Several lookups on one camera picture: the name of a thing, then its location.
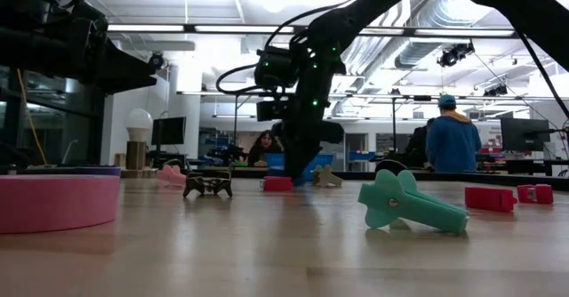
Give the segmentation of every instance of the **teal plastic toy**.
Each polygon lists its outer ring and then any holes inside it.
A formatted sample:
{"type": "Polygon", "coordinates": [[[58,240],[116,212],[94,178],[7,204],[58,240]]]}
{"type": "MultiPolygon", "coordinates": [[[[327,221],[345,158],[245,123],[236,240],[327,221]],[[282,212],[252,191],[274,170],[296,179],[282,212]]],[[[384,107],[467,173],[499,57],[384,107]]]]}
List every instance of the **teal plastic toy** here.
{"type": "Polygon", "coordinates": [[[373,229],[405,218],[461,234],[469,220],[466,210],[420,193],[417,180],[407,170],[397,177],[388,170],[378,171],[373,185],[362,185],[357,201],[367,206],[365,223],[373,229]]]}

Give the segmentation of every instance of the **computer monitor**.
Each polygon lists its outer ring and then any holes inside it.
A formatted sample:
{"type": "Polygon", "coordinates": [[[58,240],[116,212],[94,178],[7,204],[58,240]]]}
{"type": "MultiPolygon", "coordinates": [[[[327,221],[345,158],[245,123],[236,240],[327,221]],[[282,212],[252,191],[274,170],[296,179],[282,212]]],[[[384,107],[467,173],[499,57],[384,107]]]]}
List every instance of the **computer monitor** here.
{"type": "Polygon", "coordinates": [[[152,125],[152,144],[182,145],[185,132],[186,117],[157,119],[152,125]]]}
{"type": "Polygon", "coordinates": [[[549,122],[539,119],[502,118],[502,149],[508,151],[543,151],[549,142],[549,122]]]}

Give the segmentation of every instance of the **pink cylinder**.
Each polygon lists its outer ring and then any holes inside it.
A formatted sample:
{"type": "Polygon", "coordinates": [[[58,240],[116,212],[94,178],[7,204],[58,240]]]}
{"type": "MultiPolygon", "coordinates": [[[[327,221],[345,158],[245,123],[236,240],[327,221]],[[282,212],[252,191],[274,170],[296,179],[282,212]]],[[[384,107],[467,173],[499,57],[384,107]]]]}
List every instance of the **pink cylinder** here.
{"type": "Polygon", "coordinates": [[[120,178],[0,176],[0,234],[76,229],[116,219],[120,178]]]}

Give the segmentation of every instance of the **blue cap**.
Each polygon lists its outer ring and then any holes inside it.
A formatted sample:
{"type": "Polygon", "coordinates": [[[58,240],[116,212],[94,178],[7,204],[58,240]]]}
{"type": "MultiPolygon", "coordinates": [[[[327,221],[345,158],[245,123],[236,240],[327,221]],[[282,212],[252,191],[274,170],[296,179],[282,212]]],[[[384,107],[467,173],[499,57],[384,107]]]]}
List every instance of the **blue cap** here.
{"type": "Polygon", "coordinates": [[[438,106],[456,106],[456,99],[451,95],[442,95],[438,100],[438,106]]]}

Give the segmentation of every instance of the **woman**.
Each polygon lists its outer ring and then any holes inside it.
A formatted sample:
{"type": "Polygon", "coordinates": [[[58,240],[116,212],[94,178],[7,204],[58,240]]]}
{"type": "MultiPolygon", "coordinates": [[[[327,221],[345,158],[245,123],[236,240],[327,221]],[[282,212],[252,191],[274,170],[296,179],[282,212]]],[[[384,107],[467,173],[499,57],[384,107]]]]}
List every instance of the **woman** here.
{"type": "Polygon", "coordinates": [[[270,131],[264,131],[249,150],[247,163],[249,167],[266,167],[265,154],[283,152],[270,131]]]}

